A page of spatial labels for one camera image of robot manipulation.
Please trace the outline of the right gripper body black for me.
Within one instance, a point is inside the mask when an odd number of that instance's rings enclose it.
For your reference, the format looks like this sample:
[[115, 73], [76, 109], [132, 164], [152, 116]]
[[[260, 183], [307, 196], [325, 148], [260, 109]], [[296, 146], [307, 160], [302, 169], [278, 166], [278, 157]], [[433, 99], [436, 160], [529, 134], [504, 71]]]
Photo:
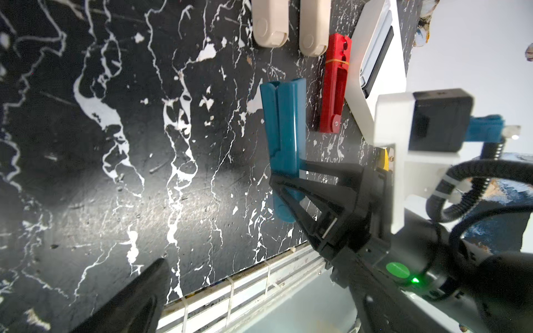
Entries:
[[400, 288], [427, 300], [464, 298], [464, 275], [452, 261], [448, 232], [407, 210], [404, 227], [392, 233], [392, 173], [370, 166], [365, 171], [371, 175], [369, 241], [357, 252], [345, 247], [338, 254], [321, 255], [337, 269], [350, 259], [359, 259]]

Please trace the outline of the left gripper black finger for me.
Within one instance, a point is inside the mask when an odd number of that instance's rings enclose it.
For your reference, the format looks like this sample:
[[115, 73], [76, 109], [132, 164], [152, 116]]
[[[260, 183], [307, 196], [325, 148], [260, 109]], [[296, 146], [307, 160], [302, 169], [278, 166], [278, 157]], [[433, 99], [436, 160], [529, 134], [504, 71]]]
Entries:
[[169, 265], [159, 258], [73, 331], [155, 332], [169, 285]]

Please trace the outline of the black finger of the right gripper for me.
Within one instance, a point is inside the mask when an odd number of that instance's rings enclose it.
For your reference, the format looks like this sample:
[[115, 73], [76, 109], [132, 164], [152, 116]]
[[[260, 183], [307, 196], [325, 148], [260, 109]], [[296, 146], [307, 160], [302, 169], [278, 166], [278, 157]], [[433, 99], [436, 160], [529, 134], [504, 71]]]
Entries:
[[370, 239], [370, 173], [338, 180], [334, 185], [280, 174], [271, 177], [271, 188], [320, 254], [338, 254], [345, 247], [357, 252]]
[[300, 160], [300, 170], [334, 176], [338, 183], [360, 183], [366, 176], [365, 167], [355, 163]]

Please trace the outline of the black plier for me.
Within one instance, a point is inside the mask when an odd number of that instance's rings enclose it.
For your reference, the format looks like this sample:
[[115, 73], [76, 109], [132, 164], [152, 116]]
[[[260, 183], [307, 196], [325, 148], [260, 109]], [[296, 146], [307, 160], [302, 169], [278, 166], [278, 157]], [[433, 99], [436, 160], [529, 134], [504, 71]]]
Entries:
[[394, 28], [392, 26], [389, 26], [387, 31], [384, 29], [381, 30], [370, 50], [370, 55], [363, 62], [359, 81], [366, 99], [369, 97], [373, 89], [373, 85], [377, 79], [384, 58], [387, 55], [393, 37]]

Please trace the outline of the teal plier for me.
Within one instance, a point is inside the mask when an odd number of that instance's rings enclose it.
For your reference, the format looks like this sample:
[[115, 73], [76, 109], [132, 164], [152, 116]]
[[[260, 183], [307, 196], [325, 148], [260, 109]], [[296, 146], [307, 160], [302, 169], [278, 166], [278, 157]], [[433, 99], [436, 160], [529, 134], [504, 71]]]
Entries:
[[260, 86], [273, 176], [299, 178], [306, 157], [306, 80]]

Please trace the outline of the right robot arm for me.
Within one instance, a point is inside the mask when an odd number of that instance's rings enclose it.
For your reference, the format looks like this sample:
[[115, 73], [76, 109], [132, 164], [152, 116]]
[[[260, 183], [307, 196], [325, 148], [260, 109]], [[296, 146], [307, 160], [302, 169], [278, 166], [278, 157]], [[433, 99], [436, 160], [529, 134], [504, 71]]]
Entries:
[[532, 255], [490, 255], [462, 239], [476, 223], [531, 212], [531, 205], [487, 210], [451, 231], [403, 209], [405, 224], [393, 232], [390, 171], [311, 161], [303, 167], [338, 181], [273, 173], [270, 186], [332, 266], [332, 281], [350, 291], [364, 332], [444, 331], [409, 294], [472, 332], [532, 331]]

